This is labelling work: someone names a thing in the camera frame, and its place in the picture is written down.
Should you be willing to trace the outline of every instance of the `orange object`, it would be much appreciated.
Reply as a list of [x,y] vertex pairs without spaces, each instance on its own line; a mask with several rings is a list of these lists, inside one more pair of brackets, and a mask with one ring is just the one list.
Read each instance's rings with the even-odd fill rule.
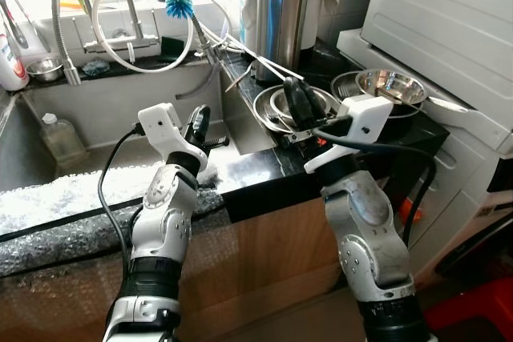
[[73,10],[81,10],[82,6],[78,3],[61,2],[61,7],[71,8]]
[[[404,226],[406,224],[406,220],[408,219],[408,215],[410,214],[411,207],[413,206],[413,202],[406,198],[405,201],[402,203],[401,207],[399,208],[399,217],[401,218],[402,225]],[[422,212],[421,208],[418,208],[415,212],[414,217],[414,223],[418,222],[424,213]]]

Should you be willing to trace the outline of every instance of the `metal bowl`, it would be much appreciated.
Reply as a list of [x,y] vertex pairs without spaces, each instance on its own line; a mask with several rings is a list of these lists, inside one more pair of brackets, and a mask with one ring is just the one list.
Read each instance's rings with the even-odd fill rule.
[[[324,112],[328,114],[329,110],[331,110],[331,103],[328,103],[326,96],[316,88],[313,88],[313,93],[316,95],[317,100],[321,104]],[[287,124],[296,124],[292,118],[292,115],[290,114],[287,97],[285,96],[283,88],[271,95],[269,104],[271,105],[271,108],[274,110],[274,112],[276,112]]]
[[57,58],[46,58],[32,62],[26,67],[26,72],[39,82],[53,82],[64,75],[63,63]]
[[331,94],[339,101],[343,102],[345,98],[360,95],[360,87],[356,84],[356,75],[360,71],[351,71],[338,75],[331,81]]
[[[393,70],[364,70],[356,76],[356,83],[360,90],[373,96],[383,96],[394,104],[422,103],[427,97],[424,86],[408,75]],[[401,101],[384,95],[378,91],[383,88],[389,94],[401,99]]]
[[277,115],[271,108],[270,99],[276,90],[283,90],[282,86],[274,86],[263,90],[253,101],[253,111],[256,117],[269,130],[282,134],[292,134],[280,120],[272,119],[272,115]]

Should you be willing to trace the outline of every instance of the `bubble wrap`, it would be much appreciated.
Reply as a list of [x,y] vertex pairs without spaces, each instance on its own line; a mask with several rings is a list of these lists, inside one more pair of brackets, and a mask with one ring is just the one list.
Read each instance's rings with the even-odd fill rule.
[[[116,216],[126,219],[127,213],[117,211]],[[189,245],[180,285],[236,253],[236,238],[229,224],[224,209],[192,222],[196,242]],[[108,237],[106,243],[115,242]],[[8,310],[1,312],[0,340],[98,342],[120,283],[118,252],[3,278],[0,301]]]
[[[142,196],[157,167],[109,171],[104,184],[107,202],[119,203]],[[0,234],[101,207],[96,194],[98,177],[97,172],[70,175],[46,185],[0,194]],[[204,215],[223,205],[215,189],[199,189],[193,215]],[[113,212],[124,231],[136,208],[125,207]],[[221,225],[219,221],[204,223],[214,227]],[[198,228],[205,231],[205,225]],[[0,243],[0,277],[118,248],[107,216],[97,215]]]
[[[115,204],[143,196],[160,164],[110,169],[103,183],[105,200]],[[99,174],[67,175],[0,193],[0,235],[102,207],[96,191]]]

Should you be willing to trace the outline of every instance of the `power cord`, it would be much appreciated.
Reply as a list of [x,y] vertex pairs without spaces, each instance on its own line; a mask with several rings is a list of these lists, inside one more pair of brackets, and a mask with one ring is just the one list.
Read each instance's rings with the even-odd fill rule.
[[368,151],[368,152],[381,152],[381,153],[410,152],[412,154],[419,155],[426,160],[427,177],[426,177],[426,179],[424,179],[422,186],[418,190],[417,196],[415,197],[415,200],[411,206],[410,213],[408,214],[408,218],[406,219],[406,223],[404,225],[404,232],[402,233],[402,241],[404,242],[404,244],[406,246],[408,246],[408,243],[410,241],[411,227],[413,225],[414,218],[415,218],[415,213],[417,212],[417,209],[420,206],[420,203],[422,202],[422,198],[424,198],[424,195],[426,194],[427,189],[433,182],[434,177],[436,175],[436,163],[434,162],[434,157],[431,154],[428,154],[427,152],[425,152],[423,150],[419,150],[419,149],[413,148],[413,147],[398,146],[398,145],[393,145],[393,144],[353,142],[350,140],[340,138],[335,135],[327,134],[318,128],[314,128],[312,130],[312,134],[317,136],[318,138],[322,138],[328,142],[338,144],[339,146],[353,148],[355,150]]
[[128,257],[128,249],[127,249],[127,241],[124,238],[123,231],[121,230],[121,227],[119,225],[119,222],[117,219],[112,215],[111,209],[109,208],[109,205],[107,204],[107,201],[105,200],[105,197],[103,196],[103,180],[105,179],[105,175],[111,166],[112,160],[114,159],[116,153],[118,152],[119,148],[123,144],[125,140],[130,138],[132,135],[144,135],[144,130],[140,123],[137,123],[133,130],[126,133],[114,146],[114,149],[112,150],[112,153],[109,155],[109,159],[105,163],[105,166],[103,167],[102,173],[100,174],[99,181],[98,181],[98,197],[99,201],[102,204],[103,210],[105,210],[105,214],[107,214],[108,219],[112,223],[112,227],[114,227],[115,233],[118,236],[119,243],[121,245],[121,257],[123,259],[123,281],[127,278],[128,275],[128,265],[129,265],[129,257]]
[[143,210],[144,205],[140,205],[137,210],[131,215],[130,220],[128,220],[128,240],[130,240],[130,244],[133,246],[134,242],[131,239],[131,232],[134,229],[135,218],[137,215]]

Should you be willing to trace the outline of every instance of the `stainless steel knife holder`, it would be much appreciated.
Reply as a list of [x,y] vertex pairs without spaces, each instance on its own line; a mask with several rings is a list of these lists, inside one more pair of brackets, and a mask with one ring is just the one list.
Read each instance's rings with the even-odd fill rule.
[[[307,0],[257,0],[256,52],[291,70],[296,70],[301,52],[301,36]],[[260,63],[256,66],[260,83],[279,82]]]

